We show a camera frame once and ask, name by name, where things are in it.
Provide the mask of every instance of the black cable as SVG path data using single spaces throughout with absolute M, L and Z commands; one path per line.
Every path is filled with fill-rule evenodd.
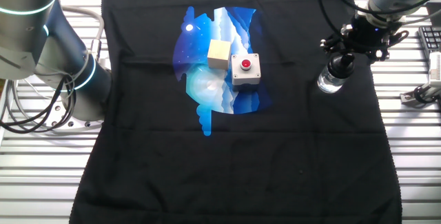
M 70 90 L 73 89 L 73 85 L 70 85 L 69 83 L 65 85 L 66 86 L 66 90 L 68 92 L 70 92 Z M 14 100 L 17 101 L 18 97 L 16 96 L 16 92 L 13 90 L 12 91 L 13 95 L 14 95 Z M 56 128 L 59 128 L 63 125 L 65 125 L 70 118 L 72 117 L 73 113 L 74 113 L 74 107 L 75 107 L 75 103 L 76 103 L 76 92 L 74 90 L 74 92 L 72 93 L 72 95 L 68 98 L 68 106 L 66 108 L 66 113 L 63 115 L 63 117 L 61 118 L 61 120 L 54 126 L 52 126 L 51 128 L 46 128 L 44 130 L 35 130 L 34 133 L 44 133 L 44 132 L 49 132 L 52 131 Z M 17 118 L 15 117 L 14 113 L 11 111 L 9 104 L 7 104 L 8 107 L 8 111 L 9 111 L 9 115 L 11 117 L 11 119 L 15 122 L 17 122 Z M 27 127 L 25 127 L 24 125 L 19 125 L 20 128 L 22 128 L 23 130 L 29 130 Z
M 44 111 L 42 111 L 40 114 L 36 115 L 38 117 L 34 116 L 34 117 L 27 119 L 27 120 L 24 120 L 24 121 L 15 121 L 14 123 L 4 123 L 3 121 L 0 121 L 0 126 L 3 127 L 7 131 L 14 132 L 17 134 L 29 134 L 29 133 L 39 129 L 48 120 L 49 114 L 50 114 L 54 104 L 57 102 L 57 99 L 61 94 L 61 90 L 63 89 L 63 85 L 64 85 L 65 81 L 67 81 L 67 80 L 68 80 L 68 76 L 64 76 L 62 78 L 62 80 L 60 81 L 60 84 L 58 85 L 58 87 L 54 93 L 54 97 L 52 98 L 49 106 Z M 39 118 L 40 116 L 43 116 L 44 114 L 45 114 L 45 116 L 44 116 L 43 120 L 41 122 L 39 122 L 37 125 L 35 125 L 33 128 L 30 128 L 28 130 L 16 130 L 16 129 L 10 127 L 10 125 L 22 125 L 25 123 L 29 123 L 29 122 Z
M 62 80 L 60 81 L 60 84 L 58 85 L 57 90 L 55 91 L 54 97 L 52 97 L 52 100 L 51 100 L 51 103 L 49 104 L 49 106 L 46 109 L 44 109 L 42 112 L 40 112 L 38 115 L 36 115 L 34 117 L 31 117 L 29 119 L 26 119 L 24 121 L 16 121 L 16 122 L 11 122 L 11 123 L 4 123 L 4 124 L 5 125 L 9 125 L 9 126 L 26 124 L 26 123 L 29 123 L 31 121 L 37 120 L 38 118 L 42 117 L 44 114 L 49 112 L 52 109 L 52 107 L 55 104 L 55 102 L 57 101 L 57 98 L 61 94 L 61 90 L 63 89 L 63 84 L 64 84 L 65 79 L 66 79 L 66 76 L 64 76 L 62 78 Z
M 387 48 L 391 48 L 394 45 L 396 45 L 396 44 L 400 43 L 401 41 L 403 41 L 404 39 L 406 39 L 404 36 L 404 38 L 401 37 L 400 39 L 398 39 L 397 42 L 389 44 L 389 45 L 384 45 L 384 46 L 368 46 L 368 45 L 359 44 L 355 41 L 348 39 L 343 34 L 341 34 L 340 31 L 338 31 L 338 29 L 335 27 L 335 25 L 332 23 L 331 19 L 329 18 L 328 14 L 326 13 L 325 6 L 323 5 L 323 0 L 318 0 L 318 5 L 320 6 L 320 10 L 323 14 L 323 17 L 325 18 L 325 21 L 328 23 L 328 26 L 332 29 L 332 31 L 335 34 L 337 34 L 344 42 L 348 43 L 349 45 L 353 46 L 354 48 L 357 48 L 360 50 L 366 50 L 366 51 L 384 50 Z
M 367 10 L 367 9 L 364 9 L 364 8 L 360 8 L 360 7 L 358 7 L 357 5 L 355 5 L 355 4 L 351 3 L 351 2 L 349 2 L 348 0 L 341 0 L 341 1 L 342 1 L 343 3 L 345 3 L 347 6 L 353 8 L 353 9 L 355 9 L 355 10 L 358 10 L 358 11 L 360 11 L 360 12 L 367 13 L 367 14 L 398 14 L 398 13 L 401 13 L 401 12 L 406 12 L 406 11 L 408 11 L 408 10 L 412 10 L 412 9 L 414 9 L 414 8 L 420 7 L 420 6 L 422 6 L 423 4 L 425 4 L 426 2 L 428 2 L 429 0 L 422 0 L 421 2 L 416 3 L 416 4 L 413 4 L 412 6 L 405 7 L 405 8 L 402 8 L 402 9 L 400 9 L 400 10 L 390 10 L 390 11 L 373 11 L 373 10 Z

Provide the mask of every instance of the cable connector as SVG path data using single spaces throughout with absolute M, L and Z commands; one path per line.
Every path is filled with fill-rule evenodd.
M 99 55 L 101 52 L 101 41 L 98 39 L 92 40 L 92 45 L 90 46 L 90 53 L 99 62 Z

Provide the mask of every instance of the black fabric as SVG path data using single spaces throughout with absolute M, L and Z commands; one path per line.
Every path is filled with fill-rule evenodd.
M 325 5 L 336 25 L 350 20 Z M 249 32 L 272 104 L 213 112 L 211 136 L 172 65 L 189 6 L 260 13 Z M 103 0 L 103 16 L 114 85 L 70 223 L 401 223 L 367 59 L 338 93 L 317 87 L 331 30 L 316 0 Z

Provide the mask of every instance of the graphic print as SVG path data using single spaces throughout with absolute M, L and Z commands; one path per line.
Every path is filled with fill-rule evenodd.
M 186 91 L 199 103 L 196 113 L 205 136 L 212 133 L 212 111 L 245 114 L 270 104 L 262 83 L 255 92 L 235 92 L 231 68 L 228 71 L 211 69 L 207 61 L 212 39 L 232 42 L 232 54 L 253 53 L 249 27 L 255 11 L 219 8 L 214 10 L 212 21 L 207 14 L 195 18 L 193 7 L 189 7 L 184 17 L 182 34 L 174 49 L 174 72 L 178 81 L 183 75 L 187 77 Z

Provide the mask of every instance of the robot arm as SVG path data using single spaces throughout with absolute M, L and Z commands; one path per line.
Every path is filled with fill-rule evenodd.
M 104 118 L 112 77 L 96 59 L 101 42 L 89 50 L 63 14 L 59 0 L 0 0 L 0 78 L 33 74 L 52 88 L 69 74 L 76 91 L 73 117 Z M 61 93 L 68 105 L 71 94 Z
M 356 12 L 350 24 L 337 30 L 327 17 L 322 1 L 320 8 L 333 28 L 334 34 L 322 40 L 321 47 L 331 57 L 319 76 L 319 88 L 326 93 L 338 91 L 354 70 L 354 53 L 365 54 L 372 63 L 389 58 L 388 48 L 405 39 L 409 32 L 398 30 L 405 24 L 405 16 L 416 12 L 429 0 L 369 0 L 364 8 L 342 0 Z M 431 99 L 425 90 L 424 99 Z

